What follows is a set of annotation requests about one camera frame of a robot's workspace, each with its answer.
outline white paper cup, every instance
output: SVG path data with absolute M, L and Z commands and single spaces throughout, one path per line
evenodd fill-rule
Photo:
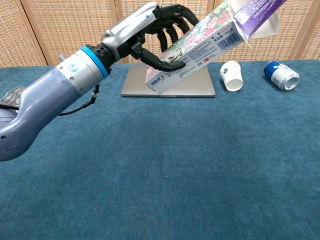
M 236 61 L 228 61 L 220 69 L 225 88 L 230 92 L 239 91 L 244 82 L 241 75 L 241 67 Z

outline wicker screen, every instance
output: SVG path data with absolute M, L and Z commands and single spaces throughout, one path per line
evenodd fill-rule
M 1 0 L 0 67 L 45 65 L 20 2 Z
M 121 11 L 123 17 L 129 15 L 139 7 L 141 7 L 143 4 L 150 2 L 148 0 L 121 0 Z M 207 15 L 207 8 L 208 8 L 208 0 L 197 0 L 197 1 L 192 1 L 192 0 L 159 0 L 156 1 L 157 4 L 160 6 L 162 5 L 169 5 L 172 3 L 178 3 L 186 6 L 187 8 L 191 9 L 193 13 L 197 16 L 199 20 L 203 19 Z M 181 37 L 183 34 L 179 28 L 176 28 L 176 32 L 178 33 L 178 36 Z M 171 39 L 170 37 L 166 34 L 167 36 L 167 41 L 168 45 L 170 46 L 171 44 Z M 156 55 L 159 55 L 161 53 L 160 50 L 160 43 L 159 40 L 155 35 L 149 35 L 147 34 L 145 37 L 145 44 L 143 45 L 144 48 L 148 49 L 149 51 L 153 52 Z M 133 62 L 140 62 L 139 60 L 134 59 L 133 57 L 129 56 L 128 57 L 128 62 L 133 63 Z
M 320 21 L 306 46 L 302 59 L 320 60 Z
M 280 28 L 275 36 L 251 39 L 249 41 L 251 47 L 245 43 L 241 43 L 238 47 L 219 57 L 216 61 L 267 61 L 288 59 L 311 4 L 311 0 L 287 0 L 277 11 Z
M 117 22 L 108 0 L 22 0 L 50 65 L 58 56 L 70 56 L 85 44 L 97 45 Z

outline silver laptop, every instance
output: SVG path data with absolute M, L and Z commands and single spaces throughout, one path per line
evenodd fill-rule
M 160 95 L 145 84 L 146 75 L 146 66 L 131 66 L 126 76 L 121 96 L 213 98 L 216 95 L 206 66 Z

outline aluminum can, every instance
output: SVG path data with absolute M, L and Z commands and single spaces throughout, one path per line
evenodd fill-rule
M 268 62 L 264 75 L 283 91 L 294 89 L 300 81 L 300 75 L 281 61 Z

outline toothpaste box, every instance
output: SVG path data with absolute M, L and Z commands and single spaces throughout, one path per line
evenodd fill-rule
M 145 84 L 162 94 L 214 59 L 247 40 L 286 0 L 251 0 L 238 12 L 228 1 L 165 50 L 162 61 L 182 61 L 182 69 L 164 72 L 147 67 Z

